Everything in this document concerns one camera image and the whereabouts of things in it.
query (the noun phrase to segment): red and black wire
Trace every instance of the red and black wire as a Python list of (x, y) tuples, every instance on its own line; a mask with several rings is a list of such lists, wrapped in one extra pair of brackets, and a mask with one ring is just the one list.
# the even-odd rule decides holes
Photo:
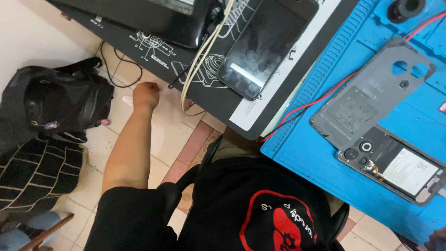
[[(430, 17), (429, 19), (425, 20), (424, 22), (420, 23), (419, 25), (417, 25), (413, 30), (411, 30), (410, 32), (408, 32), (403, 38), (406, 42), (408, 42), (409, 40), (411, 40), (418, 32), (420, 32), (424, 27), (426, 27), (428, 24), (434, 22), (435, 20), (438, 20), (442, 17), (446, 17), (446, 11), (442, 11), (432, 17)], [(353, 77), (356, 73), (358, 72), (358, 70), (350, 73), (348, 76), (346, 76), (345, 78), (343, 78), (341, 81), (339, 81), (337, 84), (335, 84), (333, 87), (331, 87), (327, 92), (325, 92), (324, 94), (321, 95), (320, 98), (318, 98), (316, 101), (311, 102), (307, 105), (298, 107), (296, 109), (293, 109), (291, 112), (289, 112), (287, 115), (285, 115), (285, 117), (281, 120), (281, 122), (279, 123), (279, 125), (270, 133), (268, 133), (267, 135), (265, 135), (264, 137), (259, 137), (256, 141), (257, 142), (265, 142), (266, 140), (268, 140), (269, 138), (271, 138), (279, 128), (285, 126), (286, 124), (289, 124), (293, 121), (295, 121), (298, 117), (300, 117), (310, 106), (326, 99), (328, 96), (330, 96), (332, 93), (334, 93), (339, 87), (341, 87), (341, 85), (343, 85), (345, 82), (347, 82), (347, 80), (349, 80), (351, 77)], [(287, 122), (285, 122), (285, 120), (294, 112), (300, 110), (300, 109), (304, 109), (301, 112), (299, 112), (296, 116), (294, 116), (292, 119), (288, 120)]]

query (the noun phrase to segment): white wall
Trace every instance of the white wall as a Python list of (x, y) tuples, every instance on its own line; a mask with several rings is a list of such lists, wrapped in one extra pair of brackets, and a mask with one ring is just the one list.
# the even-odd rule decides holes
[(0, 0), (0, 10), (0, 92), (19, 68), (64, 66), (99, 46), (99, 37), (44, 0)]

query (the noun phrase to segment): red logo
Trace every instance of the red logo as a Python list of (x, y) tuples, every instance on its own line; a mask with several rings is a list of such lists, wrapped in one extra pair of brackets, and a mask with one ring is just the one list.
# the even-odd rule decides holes
[[(248, 212), (246, 214), (245, 222), (242, 225), (242, 228), (240, 230), (239, 236), (240, 240), (242, 242), (243, 247), (246, 251), (253, 251), (247, 243), (246, 237), (245, 237), (245, 230), (248, 226), (248, 223), (251, 219), (252, 214), (252, 207), (254, 204), (254, 200), (263, 193), (271, 194), (278, 196), (280, 198), (288, 198), (296, 200), (298, 203), (303, 205), (306, 209), (306, 214), (308, 215), (308, 218), (311, 221), (311, 225), (314, 226), (313, 219), (310, 215), (310, 209), (308, 206), (301, 200), (297, 199), (294, 196), (290, 195), (282, 195), (277, 192), (269, 191), (269, 190), (261, 190), (256, 192), (249, 201), (249, 207)], [(301, 244), (301, 232), (298, 228), (298, 226), (290, 220), (290, 218), (287, 216), (286, 212), (282, 208), (275, 208), (273, 212), (273, 223), (274, 223), (274, 233), (273, 233), (273, 241), (274, 241), (274, 250), (275, 251), (301, 251), (300, 244)], [(314, 227), (312, 229), (314, 233), (314, 237), (312, 238), (314, 243), (316, 243), (317, 235), (314, 231)]]
[(274, 210), (274, 250), (275, 251), (302, 251), (301, 231), (294, 224), (282, 208)]

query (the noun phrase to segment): blue silicone repair mat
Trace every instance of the blue silicone repair mat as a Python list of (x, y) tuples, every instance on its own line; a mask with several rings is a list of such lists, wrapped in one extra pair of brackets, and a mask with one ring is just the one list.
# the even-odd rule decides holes
[[(424, 20), (446, 9), (443, 0), (426, 0), (421, 14), (396, 25), (387, 18), (392, 2), (359, 1), (321, 54), (285, 114), (316, 100), (364, 65), (392, 37), (406, 35)], [(434, 21), (409, 44), (429, 57), (437, 71), (379, 125), (446, 163), (446, 114), (439, 110), (446, 101), (446, 20)], [(338, 161), (337, 149), (309, 125), (310, 118), (326, 100), (280, 128), (263, 145), (262, 152), (420, 245), (429, 240), (434, 229), (446, 226), (445, 197), (437, 195), (428, 205), (419, 207)]]

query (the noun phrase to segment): black smartphone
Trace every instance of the black smartphone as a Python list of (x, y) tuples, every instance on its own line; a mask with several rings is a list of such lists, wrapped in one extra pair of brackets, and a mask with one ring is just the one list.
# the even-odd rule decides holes
[(318, 8), (314, 0), (264, 0), (220, 66), (218, 79), (255, 100)]

